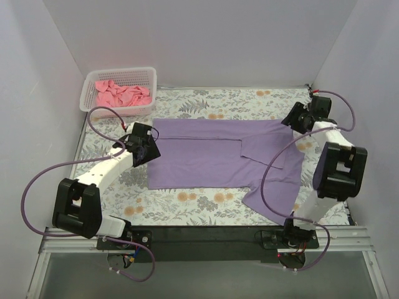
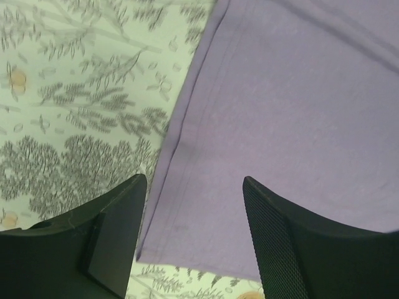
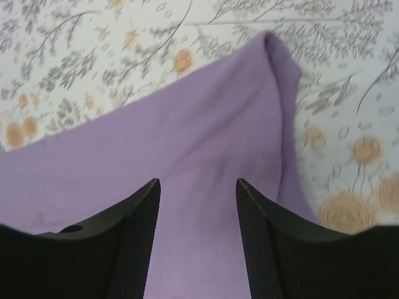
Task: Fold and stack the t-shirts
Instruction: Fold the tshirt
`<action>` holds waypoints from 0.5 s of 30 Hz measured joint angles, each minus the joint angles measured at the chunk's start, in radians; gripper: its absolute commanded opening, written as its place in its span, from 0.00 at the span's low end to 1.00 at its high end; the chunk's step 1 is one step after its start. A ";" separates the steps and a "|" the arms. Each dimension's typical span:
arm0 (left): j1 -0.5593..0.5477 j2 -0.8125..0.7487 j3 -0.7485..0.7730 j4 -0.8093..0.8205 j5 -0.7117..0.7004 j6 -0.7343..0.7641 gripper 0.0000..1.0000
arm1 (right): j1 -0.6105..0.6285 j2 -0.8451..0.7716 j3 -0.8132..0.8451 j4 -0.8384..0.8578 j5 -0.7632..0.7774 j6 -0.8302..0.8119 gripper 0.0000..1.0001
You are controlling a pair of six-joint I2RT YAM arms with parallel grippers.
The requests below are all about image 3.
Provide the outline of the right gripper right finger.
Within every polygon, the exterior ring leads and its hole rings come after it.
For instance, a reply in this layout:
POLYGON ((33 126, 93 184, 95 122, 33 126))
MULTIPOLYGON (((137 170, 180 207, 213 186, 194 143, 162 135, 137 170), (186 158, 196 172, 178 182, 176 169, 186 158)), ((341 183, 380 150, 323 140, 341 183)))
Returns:
POLYGON ((336 232, 243 179, 236 183, 236 204, 252 298, 398 297, 397 226, 336 232))

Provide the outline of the purple t shirt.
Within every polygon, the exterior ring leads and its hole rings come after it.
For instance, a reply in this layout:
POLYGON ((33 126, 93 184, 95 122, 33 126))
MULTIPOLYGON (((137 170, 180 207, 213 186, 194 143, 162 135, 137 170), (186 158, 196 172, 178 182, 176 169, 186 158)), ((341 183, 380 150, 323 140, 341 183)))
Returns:
POLYGON ((284 44, 262 33, 146 98, 4 153, 1 222, 60 229, 158 178, 145 297, 249 298, 236 181, 312 218, 294 149, 299 79, 284 44))

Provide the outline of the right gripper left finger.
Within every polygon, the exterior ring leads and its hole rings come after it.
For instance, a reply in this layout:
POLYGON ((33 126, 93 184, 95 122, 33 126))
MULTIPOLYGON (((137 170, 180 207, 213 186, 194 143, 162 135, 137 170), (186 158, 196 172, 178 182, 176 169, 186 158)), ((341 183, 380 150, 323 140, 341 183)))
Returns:
POLYGON ((1 226, 2 298, 142 298, 160 206, 153 179, 58 233, 1 226))

